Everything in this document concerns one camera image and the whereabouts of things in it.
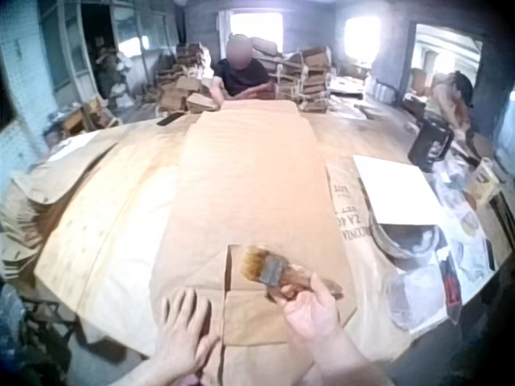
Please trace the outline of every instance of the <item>wall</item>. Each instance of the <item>wall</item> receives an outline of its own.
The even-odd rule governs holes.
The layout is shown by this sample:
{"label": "wall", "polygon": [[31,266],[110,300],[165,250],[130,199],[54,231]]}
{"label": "wall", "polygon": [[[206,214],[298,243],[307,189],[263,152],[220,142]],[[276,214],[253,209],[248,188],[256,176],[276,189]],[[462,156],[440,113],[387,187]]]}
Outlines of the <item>wall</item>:
{"label": "wall", "polygon": [[403,95],[411,63],[416,23],[449,27],[481,39],[484,43],[471,111],[476,131],[491,137],[500,127],[503,106],[515,80],[513,35],[490,10],[475,8],[464,1],[435,2],[406,0],[340,0],[336,8],[336,58],[345,60],[344,25],[347,18],[377,14],[381,17],[381,48],[372,67],[380,81]]}
{"label": "wall", "polygon": [[187,41],[201,42],[209,49],[212,59],[219,60],[218,12],[245,8],[281,11],[284,52],[324,45],[334,47],[335,5],[301,0],[190,0],[184,8]]}
{"label": "wall", "polygon": [[515,99],[507,103],[503,124],[498,133],[496,155],[501,165],[515,177]]}
{"label": "wall", "polygon": [[0,131],[0,195],[13,170],[27,170],[47,151],[43,130],[57,110],[43,54],[36,0],[0,2],[0,54],[17,117]]}

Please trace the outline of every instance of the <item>man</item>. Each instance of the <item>man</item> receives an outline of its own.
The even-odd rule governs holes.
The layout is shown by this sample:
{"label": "man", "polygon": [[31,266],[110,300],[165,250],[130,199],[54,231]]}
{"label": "man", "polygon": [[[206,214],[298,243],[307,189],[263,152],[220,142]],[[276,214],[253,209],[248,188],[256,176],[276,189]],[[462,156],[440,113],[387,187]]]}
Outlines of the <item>man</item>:
{"label": "man", "polygon": [[461,72],[457,71],[449,79],[433,88],[427,101],[426,114],[443,119],[454,130],[455,137],[465,140],[470,129],[468,106],[472,101],[472,83]]}
{"label": "man", "polygon": [[[295,341],[310,351],[315,362],[308,374],[314,379],[308,384],[393,386],[340,327],[336,301],[316,274],[311,288],[312,292],[292,285],[270,289]],[[167,386],[181,380],[181,385],[197,384],[191,375],[204,366],[220,339],[214,333],[201,336],[208,309],[208,301],[193,289],[181,290],[173,301],[165,299],[154,357],[111,386]]]}
{"label": "man", "polygon": [[212,99],[222,106],[225,90],[234,100],[270,99],[272,84],[265,67],[252,57],[252,42],[245,35],[234,35],[227,42],[227,59],[215,65],[215,76],[209,89]]}

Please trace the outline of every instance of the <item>tiled wall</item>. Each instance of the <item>tiled wall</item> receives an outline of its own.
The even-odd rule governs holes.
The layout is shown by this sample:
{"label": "tiled wall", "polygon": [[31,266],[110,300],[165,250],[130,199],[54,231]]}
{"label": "tiled wall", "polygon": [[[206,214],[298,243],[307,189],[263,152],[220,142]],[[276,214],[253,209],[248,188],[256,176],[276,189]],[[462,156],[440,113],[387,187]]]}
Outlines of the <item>tiled wall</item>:
{"label": "tiled wall", "polygon": [[27,170],[47,151],[43,131],[57,110],[39,32],[36,0],[0,2],[2,70],[16,118],[0,131],[0,195],[13,170]]}

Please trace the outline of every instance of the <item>doorway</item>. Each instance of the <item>doorway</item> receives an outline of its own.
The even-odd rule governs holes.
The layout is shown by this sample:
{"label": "doorway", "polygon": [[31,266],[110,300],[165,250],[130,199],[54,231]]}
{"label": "doorway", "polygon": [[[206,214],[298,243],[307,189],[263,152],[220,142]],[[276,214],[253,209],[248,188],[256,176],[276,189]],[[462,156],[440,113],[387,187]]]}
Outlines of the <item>doorway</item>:
{"label": "doorway", "polygon": [[456,71],[475,87],[482,47],[481,41],[451,28],[417,24],[404,106],[423,109],[432,89]]}
{"label": "doorway", "polygon": [[110,84],[104,82],[102,71],[97,64],[102,47],[116,51],[113,24],[109,6],[99,4],[82,4],[82,25],[84,39],[88,48],[89,62],[93,70],[97,89],[104,99],[109,98]]}

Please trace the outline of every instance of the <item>pile of paper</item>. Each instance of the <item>pile of paper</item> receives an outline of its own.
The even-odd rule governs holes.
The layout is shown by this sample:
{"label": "pile of paper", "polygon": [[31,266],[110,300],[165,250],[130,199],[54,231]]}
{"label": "pile of paper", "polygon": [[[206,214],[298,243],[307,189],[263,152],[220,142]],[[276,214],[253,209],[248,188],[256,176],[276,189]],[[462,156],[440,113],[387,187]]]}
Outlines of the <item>pile of paper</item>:
{"label": "pile of paper", "polygon": [[282,54],[277,44],[252,38],[253,56],[275,83],[277,99],[293,101],[302,111],[325,113],[331,82],[331,52],[327,47]]}
{"label": "pile of paper", "polygon": [[253,57],[265,67],[275,83],[277,99],[297,101],[302,83],[303,63],[299,54],[283,55],[277,44],[260,38],[252,38]]}
{"label": "pile of paper", "polygon": [[165,84],[162,89],[163,96],[159,102],[162,109],[191,110],[194,113],[214,109],[212,99],[208,97],[208,88],[196,78],[181,76],[177,82]]}
{"label": "pile of paper", "polygon": [[[80,182],[91,165],[106,154],[124,132],[124,128],[117,127],[101,130],[95,136],[88,133],[71,138],[58,154],[38,165],[30,174],[14,172],[11,175],[11,184],[0,205],[0,273],[5,280],[21,276],[30,279],[46,239]],[[84,136],[88,141],[81,142]],[[80,142],[82,147],[67,153],[68,148],[74,147],[73,141]]]}
{"label": "pile of paper", "polygon": [[167,70],[161,70],[156,77],[159,86],[176,82],[181,76],[201,79],[209,77],[211,55],[200,43],[182,44],[176,47],[175,64]]}
{"label": "pile of paper", "polygon": [[187,75],[202,78],[211,66],[209,50],[200,43],[180,44],[176,48],[176,62],[187,69]]}
{"label": "pile of paper", "polygon": [[312,48],[301,53],[307,66],[300,95],[302,111],[325,113],[329,105],[331,83],[331,51],[328,47]]}

